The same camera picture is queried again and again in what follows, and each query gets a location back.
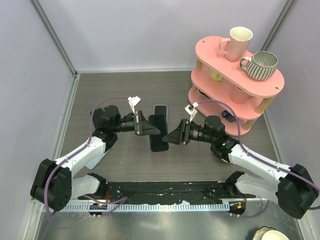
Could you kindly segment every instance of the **cup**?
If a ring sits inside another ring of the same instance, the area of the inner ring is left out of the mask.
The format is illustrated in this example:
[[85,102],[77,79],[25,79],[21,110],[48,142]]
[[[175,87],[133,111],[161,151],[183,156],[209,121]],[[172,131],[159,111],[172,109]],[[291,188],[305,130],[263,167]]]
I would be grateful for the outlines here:
[[230,98],[231,100],[236,104],[242,104],[244,103],[248,98],[251,98],[248,93],[243,91],[241,88],[237,87],[236,85],[232,86],[231,92],[230,92]]
[[[246,66],[242,64],[243,61],[248,61]],[[243,57],[239,64],[249,77],[263,81],[271,78],[277,70],[278,58],[271,52],[258,51],[252,57]]]
[[[225,58],[231,62],[239,61],[245,54],[248,45],[253,37],[250,29],[237,26],[230,30],[228,38],[222,38],[219,42],[219,49],[225,54]],[[226,43],[225,50],[222,49],[222,43]]]

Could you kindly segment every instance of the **wooden dowel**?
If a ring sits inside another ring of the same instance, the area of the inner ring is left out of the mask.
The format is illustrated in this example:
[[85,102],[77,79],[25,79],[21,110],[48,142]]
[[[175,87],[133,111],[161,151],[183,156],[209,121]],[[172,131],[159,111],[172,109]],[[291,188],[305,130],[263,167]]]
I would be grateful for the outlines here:
[[264,98],[260,105],[256,108],[255,112],[257,114],[262,114],[266,108],[270,105],[270,103],[275,99],[276,96]]

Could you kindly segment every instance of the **striped mug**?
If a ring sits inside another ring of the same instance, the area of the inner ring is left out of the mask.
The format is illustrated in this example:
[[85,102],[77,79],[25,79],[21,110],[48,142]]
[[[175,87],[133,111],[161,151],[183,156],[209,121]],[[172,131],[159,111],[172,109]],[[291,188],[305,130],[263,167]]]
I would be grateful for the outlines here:
[[[248,61],[247,65],[242,64],[243,61]],[[249,77],[263,81],[271,78],[277,70],[278,59],[268,51],[258,51],[252,57],[243,57],[240,62],[240,67],[246,71]]]

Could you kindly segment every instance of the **white cable clip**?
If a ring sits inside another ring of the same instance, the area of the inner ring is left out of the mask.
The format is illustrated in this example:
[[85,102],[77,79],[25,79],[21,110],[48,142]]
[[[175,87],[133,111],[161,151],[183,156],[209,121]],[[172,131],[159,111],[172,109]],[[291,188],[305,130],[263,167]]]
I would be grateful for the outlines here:
[[135,106],[140,102],[141,98],[138,96],[128,97],[130,108],[132,112],[135,113]]
[[186,110],[186,112],[190,115],[190,122],[193,121],[193,119],[196,117],[198,111],[196,110],[196,107],[198,107],[198,103],[194,102],[192,105],[189,104],[187,105],[184,109]]

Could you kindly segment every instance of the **black smartphone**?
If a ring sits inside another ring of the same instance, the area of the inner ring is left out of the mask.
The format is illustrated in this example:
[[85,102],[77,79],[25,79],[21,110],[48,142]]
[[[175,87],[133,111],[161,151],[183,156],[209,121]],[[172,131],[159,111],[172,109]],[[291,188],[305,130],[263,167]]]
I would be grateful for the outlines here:
[[166,105],[155,105],[153,108],[154,115],[164,115],[165,120],[167,120],[168,107]]
[[150,149],[152,152],[163,152],[169,149],[169,143],[162,141],[168,134],[167,120],[165,115],[150,115],[148,121],[161,131],[158,135],[149,135]]

